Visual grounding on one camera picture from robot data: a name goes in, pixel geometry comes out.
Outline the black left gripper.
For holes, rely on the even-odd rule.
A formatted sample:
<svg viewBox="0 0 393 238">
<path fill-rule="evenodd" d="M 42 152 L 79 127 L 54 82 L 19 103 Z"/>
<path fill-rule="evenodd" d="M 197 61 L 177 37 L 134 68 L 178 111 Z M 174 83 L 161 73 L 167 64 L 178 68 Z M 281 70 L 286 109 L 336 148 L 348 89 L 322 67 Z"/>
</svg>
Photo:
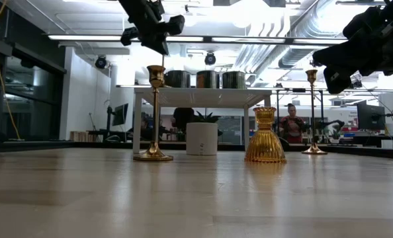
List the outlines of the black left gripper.
<svg viewBox="0 0 393 238">
<path fill-rule="evenodd" d="M 128 22 L 133 27 L 125 28 L 120 42 L 123 46 L 131 45 L 132 39 L 137 38 L 142 46 L 156 50 L 166 56 L 169 54 L 166 38 L 168 35 L 182 33 L 185 18 L 183 15 L 171 17 L 167 22 L 162 20 L 165 13 L 160 0 L 118 0 L 128 15 Z"/>
</svg>

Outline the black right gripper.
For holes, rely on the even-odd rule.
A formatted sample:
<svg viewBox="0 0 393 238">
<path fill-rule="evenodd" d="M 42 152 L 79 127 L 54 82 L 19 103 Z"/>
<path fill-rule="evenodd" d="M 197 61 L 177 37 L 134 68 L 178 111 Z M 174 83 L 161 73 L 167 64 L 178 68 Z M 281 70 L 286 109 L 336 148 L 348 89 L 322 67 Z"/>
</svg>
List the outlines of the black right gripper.
<svg viewBox="0 0 393 238">
<path fill-rule="evenodd" d="M 364 76 L 375 71 L 393 74 L 393 1 L 355 15 L 343 35 L 348 41 L 312 55 L 313 65 L 326 66 L 324 78 L 330 94 L 339 94 L 350 86 L 351 69 Z"/>
</svg>

